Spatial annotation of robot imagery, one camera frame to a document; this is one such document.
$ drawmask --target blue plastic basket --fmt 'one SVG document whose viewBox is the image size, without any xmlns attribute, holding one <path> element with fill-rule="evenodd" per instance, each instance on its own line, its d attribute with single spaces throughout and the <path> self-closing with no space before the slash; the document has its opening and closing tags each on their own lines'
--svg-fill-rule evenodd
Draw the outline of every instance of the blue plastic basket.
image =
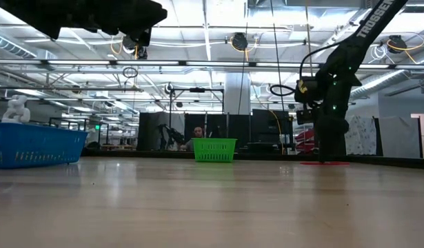
<svg viewBox="0 0 424 248">
<path fill-rule="evenodd" d="M 88 133 L 0 123 L 0 169 L 75 163 Z"/>
</svg>

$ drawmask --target person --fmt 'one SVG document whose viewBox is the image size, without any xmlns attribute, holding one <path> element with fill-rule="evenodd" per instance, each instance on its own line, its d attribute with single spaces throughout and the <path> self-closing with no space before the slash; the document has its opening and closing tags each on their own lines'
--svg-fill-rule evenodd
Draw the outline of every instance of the person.
<svg viewBox="0 0 424 248">
<path fill-rule="evenodd" d="M 203 138 L 203 129 L 201 127 L 196 127 L 193 130 L 194 138 Z M 194 152 L 193 147 L 193 138 L 191 138 L 185 145 L 180 146 L 181 149 L 186 150 L 188 152 Z"/>
</svg>

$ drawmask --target pipe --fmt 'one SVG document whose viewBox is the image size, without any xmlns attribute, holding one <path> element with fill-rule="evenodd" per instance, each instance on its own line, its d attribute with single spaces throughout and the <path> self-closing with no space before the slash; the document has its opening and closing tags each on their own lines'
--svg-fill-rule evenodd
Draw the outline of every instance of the pipe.
<svg viewBox="0 0 424 248">
<path fill-rule="evenodd" d="M 0 32 L 0 48 L 9 52 L 13 55 L 19 56 L 23 59 L 35 59 L 37 56 L 28 51 L 25 48 L 22 48 L 20 45 L 17 45 L 15 42 L 11 41 L 10 38 L 7 38 L 4 34 Z"/>
<path fill-rule="evenodd" d="M 424 65 L 424 52 L 415 55 L 414 59 L 418 61 L 417 65 Z M 413 63 L 409 59 L 405 59 L 400 64 L 403 65 Z M 350 100 L 357 100 L 369 94 L 378 92 L 379 90 L 402 83 L 407 79 L 412 79 L 413 77 L 418 78 L 413 75 L 410 70 L 396 70 L 387 72 L 383 75 L 369 76 L 362 80 L 363 86 L 351 91 Z"/>
</svg>

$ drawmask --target green plastic basket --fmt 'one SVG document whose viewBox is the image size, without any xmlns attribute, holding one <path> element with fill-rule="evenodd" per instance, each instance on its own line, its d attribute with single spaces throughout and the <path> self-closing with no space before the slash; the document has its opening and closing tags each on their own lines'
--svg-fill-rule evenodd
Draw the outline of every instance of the green plastic basket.
<svg viewBox="0 0 424 248">
<path fill-rule="evenodd" d="M 197 162 L 232 162 L 235 138 L 194 138 Z"/>
</svg>

